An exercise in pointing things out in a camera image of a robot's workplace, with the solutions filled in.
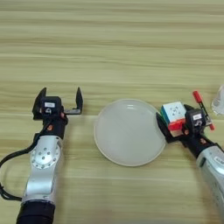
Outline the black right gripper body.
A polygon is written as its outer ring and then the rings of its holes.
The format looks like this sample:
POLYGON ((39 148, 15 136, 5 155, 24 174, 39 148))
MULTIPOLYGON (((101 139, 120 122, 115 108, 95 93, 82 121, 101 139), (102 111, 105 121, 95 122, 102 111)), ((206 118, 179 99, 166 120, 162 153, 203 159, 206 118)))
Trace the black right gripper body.
POLYGON ((172 143, 180 141, 189 151, 198 158, 200 153, 205 149, 213 146, 221 148, 217 143, 208 139, 204 132, 205 126, 198 126, 196 128, 191 128, 190 126, 184 124, 182 130, 173 136, 170 131, 166 134, 166 142, 172 143))

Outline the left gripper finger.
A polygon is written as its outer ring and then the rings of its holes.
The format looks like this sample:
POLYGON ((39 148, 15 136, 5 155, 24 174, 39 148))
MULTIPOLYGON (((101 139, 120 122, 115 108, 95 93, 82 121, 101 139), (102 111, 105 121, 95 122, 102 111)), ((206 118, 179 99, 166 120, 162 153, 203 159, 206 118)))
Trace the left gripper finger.
POLYGON ((83 108, 83 98, 82 98, 82 93, 81 93, 80 88, 77 89, 75 101, 76 101, 77 109, 82 110, 82 108, 83 108))
POLYGON ((33 113, 33 119, 34 120, 41 120, 42 115, 41 115, 41 99, 46 96, 46 88, 44 87, 38 94, 38 96, 35 99, 33 108, 32 108, 32 113, 33 113))

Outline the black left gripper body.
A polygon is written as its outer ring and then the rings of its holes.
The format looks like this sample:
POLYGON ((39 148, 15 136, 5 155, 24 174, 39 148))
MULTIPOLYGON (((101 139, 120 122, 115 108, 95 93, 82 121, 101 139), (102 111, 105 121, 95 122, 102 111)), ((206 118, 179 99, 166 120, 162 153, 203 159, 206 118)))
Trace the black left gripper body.
POLYGON ((80 108, 66 109, 59 113, 59 116, 45 118, 43 121, 44 125, 44 136, 56 136, 61 139, 64 138, 65 128, 68 124, 68 116, 80 115, 82 110, 80 108))

